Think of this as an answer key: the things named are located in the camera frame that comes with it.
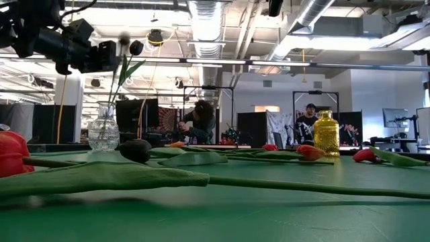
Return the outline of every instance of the camera rig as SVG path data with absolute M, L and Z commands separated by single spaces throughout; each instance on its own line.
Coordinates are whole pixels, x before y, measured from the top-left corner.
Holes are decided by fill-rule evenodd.
M 91 5 L 60 16 L 60 11 L 65 10 L 65 0 L 17 0 L 1 4 L 0 8 L 9 9 L 0 12 L 0 48 L 11 46 L 20 58 L 34 52 L 43 54 L 55 62 L 61 75 L 71 74 L 69 65 L 81 73 L 114 71 L 120 61 L 115 42 L 91 46 L 89 37 L 94 28 L 88 22 L 78 19 L 67 27 L 61 23 L 65 15 Z

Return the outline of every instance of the red tulip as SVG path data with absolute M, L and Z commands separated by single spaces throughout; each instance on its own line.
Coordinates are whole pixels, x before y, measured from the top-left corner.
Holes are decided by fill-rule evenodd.
M 34 171 L 31 165 L 24 165 L 22 157 L 29 157 L 26 140 L 12 131 L 0 132 L 0 177 Z
M 278 151 L 279 150 L 276 145 L 263 145 L 263 149 L 265 149 L 266 151 Z
M 323 150 L 320 150 L 310 145 L 300 145 L 297 148 L 297 152 L 304 156 L 304 158 L 302 159 L 304 161 L 316 161 L 317 159 L 320 159 L 325 156 L 325 152 Z
M 371 149 L 364 149 L 358 151 L 352 159 L 355 162 L 362 162 L 362 161 L 371 161 L 373 163 L 381 163 L 381 159 L 375 155 L 375 153 Z

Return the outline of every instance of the black shirt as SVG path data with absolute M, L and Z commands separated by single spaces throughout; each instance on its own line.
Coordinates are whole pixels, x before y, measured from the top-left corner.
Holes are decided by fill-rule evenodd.
M 189 136 L 195 137 L 199 144 L 208 144 L 212 142 L 214 133 L 212 130 L 215 128 L 215 116 L 212 116 L 209 122 L 202 122 L 201 120 L 195 121 L 193 113 L 190 112 L 183 117 L 182 122 L 193 122 L 193 126 L 189 128 Z
M 314 124 L 318 120 L 316 116 L 311 118 L 305 115 L 300 116 L 296 120 L 296 137 L 299 144 L 303 143 L 305 140 L 314 140 Z

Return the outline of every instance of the glass vase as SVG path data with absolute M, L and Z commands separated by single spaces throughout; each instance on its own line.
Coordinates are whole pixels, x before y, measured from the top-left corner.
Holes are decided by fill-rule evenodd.
M 93 151 L 114 151 L 120 143 L 120 131 L 114 120 L 114 104 L 98 102 L 99 115 L 89 125 L 88 143 Z
M 331 111 L 320 111 L 315 122 L 315 147 L 322 149 L 327 157 L 339 157 L 339 124 L 332 119 Z

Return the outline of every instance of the man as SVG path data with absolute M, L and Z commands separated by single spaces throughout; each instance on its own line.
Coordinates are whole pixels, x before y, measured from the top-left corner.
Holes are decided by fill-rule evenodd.
M 193 122 L 193 127 L 185 125 Z M 194 111 L 186 114 L 179 122 L 179 128 L 192 140 L 197 139 L 199 144 L 211 144 L 215 128 L 215 115 L 212 105 L 204 100 L 195 103 Z
M 304 141 L 314 141 L 314 124 L 318 120 L 315 116 L 314 104 L 306 106 L 306 112 L 296 120 L 296 137 L 299 144 Z

